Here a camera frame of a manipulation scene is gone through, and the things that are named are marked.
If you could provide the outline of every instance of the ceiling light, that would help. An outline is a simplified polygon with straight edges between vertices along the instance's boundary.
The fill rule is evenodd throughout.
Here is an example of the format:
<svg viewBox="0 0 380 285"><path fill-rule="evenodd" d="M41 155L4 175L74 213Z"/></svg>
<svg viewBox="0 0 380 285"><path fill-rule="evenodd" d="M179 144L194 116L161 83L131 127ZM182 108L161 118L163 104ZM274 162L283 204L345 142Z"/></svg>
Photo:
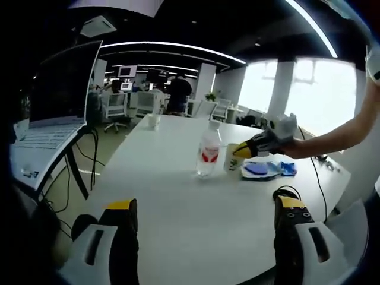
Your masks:
<svg viewBox="0 0 380 285"><path fill-rule="evenodd" d="M190 46L190 45L184 45L182 43L166 43L166 42L125 42L125 43L112 43L110 45L104 45L104 46L101 46L100 48L101 49L104 49L104 48L110 48L112 46L124 46L124 45L166 45L166 46L179 46L179 47L182 47L182 48L188 48L188 49L197 49L197 50L201 50L203 52L209 52L209 53L213 53L215 55L220 55L220 56L224 56L225 58L229 58L229 59L232 59L234 61L237 61L237 62L240 62L241 64L246 64L245 61L242 61L241 59L238 59L238 58L234 58L233 56L230 56L230 55L225 55L224 53L221 53L221 52L216 52L214 50L210 50L210 49L204 49L203 47L198 47L198 46Z"/></svg>
<svg viewBox="0 0 380 285"><path fill-rule="evenodd" d="M189 75L189 74L185 74L185 76L187 76L187 77L192 77L192 78L198 78L198 76Z"/></svg>
<svg viewBox="0 0 380 285"><path fill-rule="evenodd" d="M166 68L176 68L176 69L183 69L193 72L199 72L196 69L190 69L190 68L184 68L184 67L178 67L178 66L167 66L167 65L156 65L156 64L138 64L138 67L166 67Z"/></svg>
<svg viewBox="0 0 380 285"><path fill-rule="evenodd" d="M319 25L313 20L312 17L294 0L285 0L286 2L289 3L290 6L292 6L309 24L312 26L312 28L316 31L318 36L321 38L321 40L324 42L325 46L327 49L330 51L330 54L333 58L337 58L338 55L335 52L333 46L327 39L327 36L323 33Z"/></svg>

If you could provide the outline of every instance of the black ceiling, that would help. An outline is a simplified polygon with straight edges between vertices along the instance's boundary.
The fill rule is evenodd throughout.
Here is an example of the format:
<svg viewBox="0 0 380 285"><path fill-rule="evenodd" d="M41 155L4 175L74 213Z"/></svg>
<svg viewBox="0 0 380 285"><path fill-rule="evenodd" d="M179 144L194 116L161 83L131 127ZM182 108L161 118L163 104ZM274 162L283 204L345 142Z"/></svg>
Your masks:
<svg viewBox="0 0 380 285"><path fill-rule="evenodd" d="M339 59L363 61L365 43L351 21L342 19L319 0L298 0L298 3L325 32ZM72 36L72 28L80 29L85 21L98 15L118 30L92 39L76 35L75 43L99 39L104 45L132 41L182 43L226 53L246 62L296 56L331 57L309 24L284 0L164 0L154 18L116 8L76 8L65 13L68 33ZM163 45L107 47L100 50L100 57L108 61L108 71L115 70L112 65L120 64L199 69L202 62L214 61L218 62L218 72L243 66L212 53Z"/></svg>

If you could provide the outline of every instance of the blue cloth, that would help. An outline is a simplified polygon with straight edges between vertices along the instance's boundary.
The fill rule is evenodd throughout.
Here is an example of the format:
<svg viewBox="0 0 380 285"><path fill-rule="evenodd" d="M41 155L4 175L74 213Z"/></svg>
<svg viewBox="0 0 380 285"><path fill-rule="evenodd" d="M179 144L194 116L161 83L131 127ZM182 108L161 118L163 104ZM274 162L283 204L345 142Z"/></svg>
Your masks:
<svg viewBox="0 0 380 285"><path fill-rule="evenodd" d="M283 170L282 176L296 176L297 168L295 163L285 163L281 161L279 166Z"/></svg>

